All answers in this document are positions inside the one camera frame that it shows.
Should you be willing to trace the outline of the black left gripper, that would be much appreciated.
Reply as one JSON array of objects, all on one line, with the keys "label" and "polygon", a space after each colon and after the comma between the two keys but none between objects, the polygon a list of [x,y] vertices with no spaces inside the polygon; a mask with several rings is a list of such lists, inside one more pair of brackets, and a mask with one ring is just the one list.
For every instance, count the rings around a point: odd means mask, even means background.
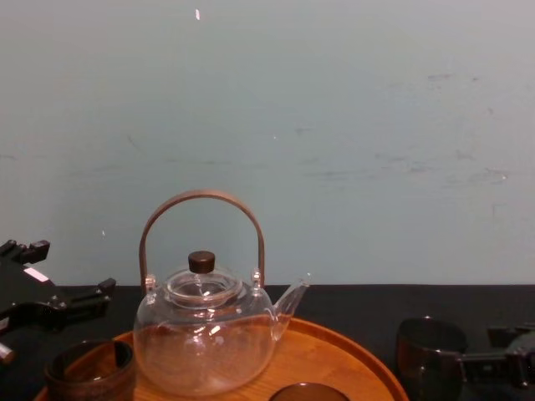
[{"label": "black left gripper", "polygon": [[64,292],[44,274],[24,264],[44,261],[50,243],[1,245],[1,333],[23,327],[60,331],[68,325],[105,315],[116,288],[108,278],[94,287]]}]

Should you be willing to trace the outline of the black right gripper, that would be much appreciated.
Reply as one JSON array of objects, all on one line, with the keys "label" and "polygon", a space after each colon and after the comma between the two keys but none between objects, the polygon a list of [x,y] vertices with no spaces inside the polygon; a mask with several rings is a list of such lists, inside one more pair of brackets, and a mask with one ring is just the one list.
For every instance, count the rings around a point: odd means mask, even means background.
[{"label": "black right gripper", "polygon": [[456,361],[461,378],[469,384],[509,384],[516,388],[534,385],[534,323],[515,327],[488,327],[493,348],[501,353],[462,354]]}]

